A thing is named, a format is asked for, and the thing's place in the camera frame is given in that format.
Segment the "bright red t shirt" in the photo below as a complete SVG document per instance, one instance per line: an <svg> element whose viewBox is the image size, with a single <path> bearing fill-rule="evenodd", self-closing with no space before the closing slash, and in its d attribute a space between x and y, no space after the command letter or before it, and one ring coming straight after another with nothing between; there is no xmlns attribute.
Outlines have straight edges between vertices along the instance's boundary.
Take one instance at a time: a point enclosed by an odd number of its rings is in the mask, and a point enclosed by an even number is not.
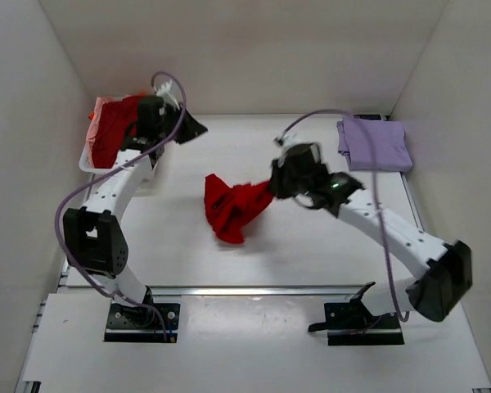
<svg viewBox="0 0 491 393"><path fill-rule="evenodd" d="M272 202L269 181L228 186L216 174L205 177L205 217L214 235L222 242L241 245L242 229Z"/></svg>

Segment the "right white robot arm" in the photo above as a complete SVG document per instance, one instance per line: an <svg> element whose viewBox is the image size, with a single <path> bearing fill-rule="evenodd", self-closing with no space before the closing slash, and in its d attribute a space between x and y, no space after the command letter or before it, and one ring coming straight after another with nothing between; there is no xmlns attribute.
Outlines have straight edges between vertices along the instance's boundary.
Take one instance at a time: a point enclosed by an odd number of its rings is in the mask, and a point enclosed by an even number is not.
<svg viewBox="0 0 491 393"><path fill-rule="evenodd" d="M278 138L281 155L271 164L269 189L277 199L307 197L309 210L325 210L381 245L385 259L396 258L411 274L388 279L386 286L367 283L336 318L336 329L354 323L368 330L386 314L415 311L431 322L443 321L472 286L471 249L449 244L412 226L377 201L362 183L345 172L331 172L319 144Z"/></svg>

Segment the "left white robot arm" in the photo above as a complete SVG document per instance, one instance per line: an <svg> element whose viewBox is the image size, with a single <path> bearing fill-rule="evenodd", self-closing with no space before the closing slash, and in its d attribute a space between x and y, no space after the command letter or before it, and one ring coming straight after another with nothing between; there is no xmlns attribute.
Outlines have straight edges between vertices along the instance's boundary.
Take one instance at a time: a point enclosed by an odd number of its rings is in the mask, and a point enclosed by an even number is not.
<svg viewBox="0 0 491 393"><path fill-rule="evenodd" d="M128 266L128 243L120 226L141 183L150 179L168 142L184 144L206 132L183 102L170 93L126 97L133 104L132 122L119 136L117 152L102 170L99 188L79 208L69 208L57 223L69 262L97 291L112 300L119 313L138 328L162 316L151 289Z"/></svg>

